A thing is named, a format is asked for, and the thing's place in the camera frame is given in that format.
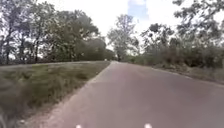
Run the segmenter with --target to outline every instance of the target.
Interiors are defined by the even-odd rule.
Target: foliage
[[[183,0],[173,1],[181,6]],[[182,7],[175,17],[182,22],[172,30],[167,25],[152,24],[142,33],[145,62],[189,67],[220,68],[223,66],[223,23],[215,20],[223,1],[196,0]]]
[[[57,11],[36,0],[0,0],[0,14],[0,64],[105,59],[105,40],[81,10]]]
[[[125,59],[127,50],[133,44],[131,36],[134,34],[134,27],[132,16],[120,15],[116,22],[116,28],[111,29],[108,33],[109,44],[112,44],[119,61]]]

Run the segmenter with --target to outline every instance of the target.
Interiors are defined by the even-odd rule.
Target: asphalt road
[[[42,128],[224,128],[224,88],[165,71],[112,62]]]

